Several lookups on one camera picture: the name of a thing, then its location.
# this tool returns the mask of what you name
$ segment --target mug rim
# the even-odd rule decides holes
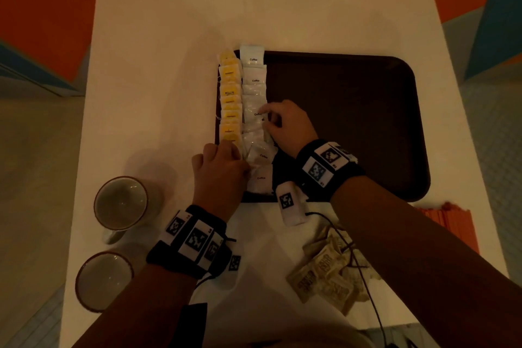
[[[114,228],[108,227],[105,224],[103,224],[102,221],[100,220],[100,218],[98,217],[98,215],[96,214],[96,200],[98,199],[98,196],[100,195],[101,191],[103,190],[103,188],[106,185],[108,185],[113,180],[118,180],[118,179],[122,179],[122,178],[134,180],[135,182],[137,182],[143,188],[143,190],[145,191],[145,207],[143,208],[143,211],[142,211],[141,215],[139,216],[139,218],[136,219],[132,224],[130,224],[129,226],[124,227],[124,228],[116,228],[116,229],[114,229]],[[98,189],[98,192],[96,193],[96,196],[95,196],[95,200],[92,203],[92,210],[95,213],[95,218],[98,221],[98,223],[100,223],[101,226],[105,227],[106,229],[109,229],[109,230],[112,230],[112,231],[126,231],[129,228],[131,228],[132,226],[134,226],[135,224],[139,223],[140,220],[143,219],[143,217],[145,216],[145,213],[147,212],[147,208],[148,207],[149,207],[149,192],[147,191],[147,188],[145,187],[145,185],[138,178],[135,178],[135,177],[132,177],[132,176],[127,176],[127,175],[116,176],[115,178],[112,178],[112,179],[106,181]]]
[[[90,306],[88,306],[87,304],[85,304],[85,302],[80,298],[80,294],[78,292],[78,279],[80,277],[80,274],[82,273],[83,269],[85,268],[85,266],[93,259],[96,259],[96,257],[99,257],[103,254],[112,254],[112,255],[115,255],[115,256],[119,256],[121,257],[123,260],[125,260],[125,262],[127,263],[127,265],[130,267],[130,280],[132,281],[134,279],[134,267],[132,266],[132,263],[129,261],[129,259],[127,259],[123,254],[121,253],[117,253],[117,252],[114,252],[113,250],[104,250],[102,252],[98,252],[98,253],[95,253],[93,254],[91,257],[89,257],[86,261],[83,262],[82,266],[80,267],[80,269],[78,270],[78,273],[76,274],[76,278],[75,278],[75,281],[74,281],[74,292],[76,294],[76,299],[78,299],[78,301],[80,302],[80,304],[82,305],[83,308],[85,308],[86,310],[88,311],[91,311],[91,312],[95,312],[95,313],[102,313],[105,311],[105,309],[95,309],[95,308],[92,308]]]

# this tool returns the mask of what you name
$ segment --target cup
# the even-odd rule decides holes
[[[161,190],[149,181],[131,176],[109,180],[98,190],[94,203],[95,217],[105,227],[103,242],[119,241],[129,228],[157,216],[162,205]]]
[[[78,271],[76,298],[91,312],[103,312],[145,265],[146,251],[127,245],[96,253]]]

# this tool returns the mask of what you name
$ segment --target black wrist band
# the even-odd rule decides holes
[[[297,184],[315,201],[330,201],[341,185],[354,176],[364,175],[357,159],[338,143],[316,139],[303,147],[296,158]]]
[[[226,223],[200,206],[178,211],[147,255],[147,263],[201,279],[221,274],[232,251],[225,244]]]

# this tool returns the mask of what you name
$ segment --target brown tray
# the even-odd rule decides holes
[[[265,64],[269,102],[297,103],[320,138],[353,153],[369,178],[399,198],[412,202],[425,196],[430,171],[415,76],[406,62],[375,55],[265,51]],[[221,116],[219,88],[216,115]],[[243,202],[275,201],[274,195],[243,196]]]

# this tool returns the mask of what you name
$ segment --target hand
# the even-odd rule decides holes
[[[203,154],[192,157],[193,205],[223,219],[232,217],[246,189],[250,166],[241,160],[238,148],[227,140],[219,146],[207,143]]]
[[[263,128],[285,153],[294,158],[305,145],[318,139],[308,114],[292,101],[271,102],[260,107],[259,113],[272,114],[271,121],[264,122]],[[279,119],[281,128],[274,124]]]

